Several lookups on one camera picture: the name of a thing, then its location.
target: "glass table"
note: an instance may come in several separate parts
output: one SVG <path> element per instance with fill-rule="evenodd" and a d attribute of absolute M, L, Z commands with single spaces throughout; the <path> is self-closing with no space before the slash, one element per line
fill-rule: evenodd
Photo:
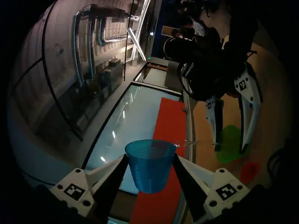
<path fill-rule="evenodd" d="M 120 157 L 125 153 L 124 148 L 130 142 L 152 139 L 162 97 L 179 100 L 178 96 L 160 90 L 131 85 L 98 138 L 86 169 L 101 167 Z M 120 190 L 138 194 L 129 167 Z"/>

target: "green paper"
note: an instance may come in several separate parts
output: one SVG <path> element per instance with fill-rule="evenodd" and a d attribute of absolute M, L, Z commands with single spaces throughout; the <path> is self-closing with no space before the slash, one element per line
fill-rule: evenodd
<path fill-rule="evenodd" d="M 241 130 L 234 125 L 228 125 L 222 130 L 221 151 L 215 152 L 219 162 L 228 163 L 247 156 L 251 145 L 243 154 L 239 153 L 241 144 Z"/>

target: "blue plastic cup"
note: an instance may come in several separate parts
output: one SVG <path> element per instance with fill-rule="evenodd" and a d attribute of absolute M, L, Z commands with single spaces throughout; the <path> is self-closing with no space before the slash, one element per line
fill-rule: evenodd
<path fill-rule="evenodd" d="M 162 140 L 139 140 L 125 147 L 135 186 L 144 193 L 164 189 L 176 146 Z"/>

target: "wooden table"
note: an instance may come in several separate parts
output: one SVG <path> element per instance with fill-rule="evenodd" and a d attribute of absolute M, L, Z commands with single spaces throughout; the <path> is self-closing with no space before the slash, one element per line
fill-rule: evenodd
<path fill-rule="evenodd" d="M 290 135 L 293 123 L 293 99 L 291 96 L 287 75 L 283 65 L 264 48 L 252 44 L 253 54 L 248 62 L 252 65 L 261 86 L 263 103 L 260 108 L 249 155 L 241 160 L 220 163 L 215 155 L 214 146 L 209 144 L 196 145 L 196 164 L 215 171 L 220 167 L 226 168 L 240 179 L 241 169 L 247 162 L 258 162 L 260 173 L 248 184 L 251 188 L 256 184 L 268 187 L 271 183 L 266 171 L 268 158 L 279 148 Z M 241 128 L 241 115 L 238 99 L 224 95 L 223 128 L 235 125 Z M 198 102 L 193 110 L 195 136 L 197 141 L 213 142 L 209 123 L 206 121 L 205 103 Z"/>

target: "metal pipe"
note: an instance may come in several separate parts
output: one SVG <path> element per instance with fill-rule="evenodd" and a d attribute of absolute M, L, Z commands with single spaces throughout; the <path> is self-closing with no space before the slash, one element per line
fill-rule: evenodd
<path fill-rule="evenodd" d="M 106 44 L 116 43 L 127 39 L 127 34 L 105 38 L 104 24 L 106 24 L 105 17 L 97 19 L 96 28 L 98 29 L 98 32 L 96 32 L 96 43 L 98 45 L 105 46 Z"/>
<path fill-rule="evenodd" d="M 76 13 L 76 15 L 73 17 L 73 23 L 72 23 L 72 51 L 73 51 L 73 60 L 76 68 L 79 87 L 84 86 L 84 77 L 82 74 L 80 51 L 79 51 L 79 24 L 80 24 L 81 16 L 84 15 L 84 13 L 89 10 L 89 8 L 90 6 L 87 6 L 79 10 Z"/>
<path fill-rule="evenodd" d="M 96 74 L 96 67 L 95 67 L 95 50 L 94 50 L 94 31 L 95 31 L 95 18 L 89 17 L 88 19 L 88 63 L 90 66 L 90 74 L 91 78 L 95 77 Z"/>

